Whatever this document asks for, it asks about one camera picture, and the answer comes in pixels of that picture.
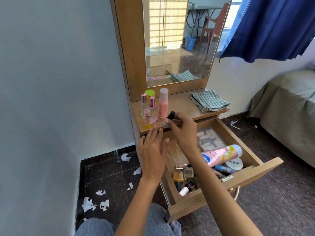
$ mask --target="green and white checkered towel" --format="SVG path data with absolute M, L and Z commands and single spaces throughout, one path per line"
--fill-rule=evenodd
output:
M 193 76 L 189 70 L 180 73 L 180 74 L 172 74 L 172 76 L 178 81 L 178 82 L 182 82 L 182 81 L 187 81 L 187 80 L 193 80 L 193 79 L 198 79 L 197 77 Z
M 192 93 L 190 98 L 202 112 L 219 111 L 230 105 L 230 103 L 221 99 L 213 90 Z

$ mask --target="white bottle cap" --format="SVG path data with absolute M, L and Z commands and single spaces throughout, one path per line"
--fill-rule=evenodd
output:
M 185 186 L 185 187 L 179 192 L 179 194 L 180 194 L 181 196 L 184 196 L 184 195 L 186 195 L 188 192 L 189 192 L 189 190 L 188 190 L 188 188 Z
M 231 146 L 236 149 L 237 154 L 238 154 L 238 155 L 237 155 L 238 158 L 243 155 L 243 150 L 242 150 L 242 148 L 241 148 L 239 145 L 232 144 Z
M 160 100 L 162 102 L 166 102 L 168 98 L 168 89 L 167 88 L 162 88 L 160 90 Z
M 242 170 L 243 169 L 243 162 L 239 158 L 229 160 L 229 161 L 225 162 L 224 165 L 231 168 L 232 170 Z

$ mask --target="blue trash bin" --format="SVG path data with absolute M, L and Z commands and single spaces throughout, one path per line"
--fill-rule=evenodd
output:
M 186 50 L 192 50 L 194 48 L 194 44 L 196 41 L 196 37 L 185 37 L 185 49 Z

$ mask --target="mirror frame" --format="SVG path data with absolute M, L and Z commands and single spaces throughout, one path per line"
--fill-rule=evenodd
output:
M 168 88 L 168 94 L 176 94 L 196 89 L 202 89 L 207 86 L 209 75 L 213 66 L 212 59 L 208 76 L 206 78 L 194 79 L 183 82 L 169 83 L 154 87 L 147 87 L 147 70 L 146 70 L 146 57 L 145 57 L 145 40 L 144 40 L 144 22 L 143 22 L 143 3 L 142 0 L 112 0 L 116 10 L 117 22 L 114 21 L 115 27 L 119 30 L 119 37 L 124 65 L 127 75 L 127 83 L 130 95 L 130 101 L 140 101 L 141 94 L 148 89 L 155 91 L 155 97 L 159 97 L 161 88 Z M 232 0 L 230 0 L 227 14 L 230 10 Z M 221 36 L 215 48 L 217 51 Z

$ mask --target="red plastic chair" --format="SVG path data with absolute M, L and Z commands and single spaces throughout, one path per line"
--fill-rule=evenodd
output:
M 225 3 L 223 5 L 223 7 L 222 7 L 222 9 L 221 9 L 221 11 L 220 11 L 220 13 L 219 13 L 217 18 L 212 19 L 212 18 L 206 16 L 205 19 L 204 19 L 202 32 L 201 32 L 199 45 L 198 45 L 198 53 L 200 51 L 200 47 L 201 47 L 201 44 L 202 44 L 204 33 L 207 32 L 208 41 L 207 41 L 207 46 L 206 46 L 206 49 L 207 49 L 206 58 L 208 56 L 208 52 L 209 52 L 209 49 L 210 49 L 210 45 L 211 45 L 211 43 L 213 41 L 213 38 L 214 37 L 219 37 L 220 34 L 221 34 L 221 31 L 222 31 L 222 28 L 223 28 L 223 24 L 224 24 L 224 19 L 225 19 L 225 16 L 226 16 L 228 8 L 229 8 L 229 3 Z M 208 28 L 209 21 L 212 21 L 212 22 L 215 23 L 215 27 L 214 28 Z

